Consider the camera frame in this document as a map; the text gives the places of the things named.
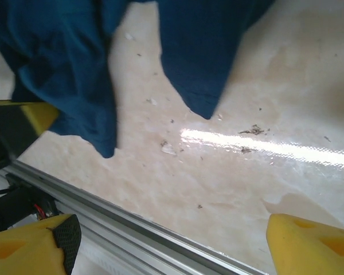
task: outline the yellow plastic part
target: yellow plastic part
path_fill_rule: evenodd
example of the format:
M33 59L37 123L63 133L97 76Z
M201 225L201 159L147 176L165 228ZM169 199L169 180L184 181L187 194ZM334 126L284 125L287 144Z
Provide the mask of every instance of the yellow plastic part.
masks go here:
M267 241L278 275L344 275L344 230L272 214Z
M45 132L59 115L58 109L46 102L11 102L10 100L0 100L0 106L20 106L37 136Z
M71 215L61 215L0 232L0 275L65 275L64 253L51 228Z

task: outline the black cable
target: black cable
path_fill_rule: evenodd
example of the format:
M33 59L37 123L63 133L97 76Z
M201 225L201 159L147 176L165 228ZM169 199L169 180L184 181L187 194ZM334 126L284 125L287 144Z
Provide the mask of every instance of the black cable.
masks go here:
M7 189L0 190L0 195L9 193L10 191L13 191L14 189L12 187L9 187Z

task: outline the floor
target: floor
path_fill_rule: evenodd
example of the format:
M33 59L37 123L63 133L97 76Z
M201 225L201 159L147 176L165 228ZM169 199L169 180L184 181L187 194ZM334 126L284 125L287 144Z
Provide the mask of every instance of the floor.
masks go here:
M270 213L344 228L344 0L278 0L211 120L189 112L160 52L156 5L131 5L110 55L116 155L46 133L20 160L270 274ZM12 79L0 58L0 99Z

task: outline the aluminum rail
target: aluminum rail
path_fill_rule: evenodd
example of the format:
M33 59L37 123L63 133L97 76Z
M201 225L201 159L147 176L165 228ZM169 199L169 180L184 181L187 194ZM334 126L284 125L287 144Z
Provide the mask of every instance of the aluminum rail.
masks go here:
M115 274L266 274L21 162L0 171L7 173L54 197L61 212L76 214L83 235L110 255L111 268L118 266Z

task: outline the blue cloth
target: blue cloth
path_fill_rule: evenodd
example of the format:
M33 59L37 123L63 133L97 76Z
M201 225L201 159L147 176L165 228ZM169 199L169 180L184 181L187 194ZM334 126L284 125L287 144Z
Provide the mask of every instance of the blue cloth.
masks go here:
M273 0L158 0L163 70L195 113L210 119L243 33ZM51 130L79 135L105 158L116 147L107 49L128 0L0 0L0 51L13 101L46 101Z

